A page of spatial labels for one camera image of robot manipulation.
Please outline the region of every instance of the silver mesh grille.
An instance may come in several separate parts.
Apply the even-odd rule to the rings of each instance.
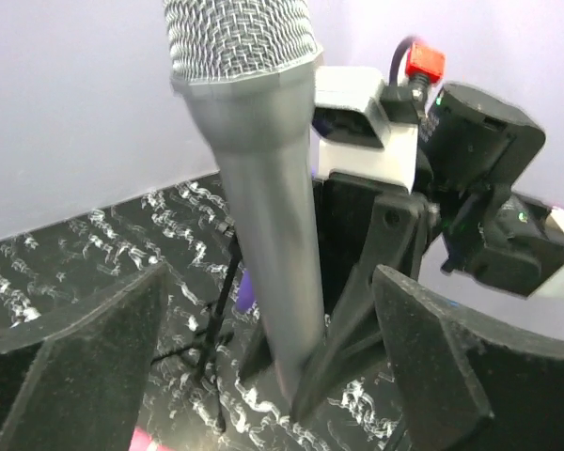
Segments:
[[[305,0],[164,0],[173,71],[187,81],[281,70],[317,52]]]

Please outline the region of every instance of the black marble table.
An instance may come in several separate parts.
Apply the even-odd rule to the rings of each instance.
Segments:
[[[224,280],[227,239],[216,228],[226,217],[220,180],[208,176],[2,241],[0,328],[80,302],[166,260],[173,277],[156,352],[186,344]],[[341,387],[304,427],[289,421],[271,372],[255,385],[239,384],[239,360],[258,317],[258,310],[241,314],[233,305],[227,314],[225,327],[236,336],[219,349],[224,435],[216,433],[214,396],[194,386],[176,358],[152,369],[138,425],[176,451],[382,449],[399,417],[384,370]]]

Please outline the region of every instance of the gray microphone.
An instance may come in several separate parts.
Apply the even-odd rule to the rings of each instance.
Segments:
[[[324,333],[308,167],[320,48],[304,0],[165,0],[171,83],[211,146],[278,383]]]

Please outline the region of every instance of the red object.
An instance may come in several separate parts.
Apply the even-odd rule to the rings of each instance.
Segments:
[[[428,75],[432,85],[438,83],[445,73],[445,55],[422,42],[415,42],[407,54],[405,75],[413,77],[417,73]]]
[[[157,444],[144,430],[136,428],[133,430],[130,451],[173,451],[165,446]]]

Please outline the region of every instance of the tripod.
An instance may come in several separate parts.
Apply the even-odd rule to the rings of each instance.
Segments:
[[[183,346],[159,355],[152,360],[152,365],[161,362],[168,357],[178,356],[181,361],[192,370],[193,380],[196,383],[205,381],[215,391],[217,398],[217,418],[216,426],[220,433],[226,431],[226,419],[222,408],[219,383],[217,381],[217,348],[220,345],[227,345],[233,338],[233,332],[222,333],[222,324],[224,322],[224,310],[226,309],[227,298],[232,289],[232,283],[236,276],[236,271],[242,260],[240,246],[236,234],[232,234],[228,250],[231,259],[226,271],[224,285],[219,293],[219,298],[214,303],[208,303],[206,306],[209,312],[209,321],[207,326],[195,332],[195,336],[189,345]],[[185,355],[190,350],[198,351],[198,359],[193,361]],[[211,374],[207,374],[207,365],[211,364]]]

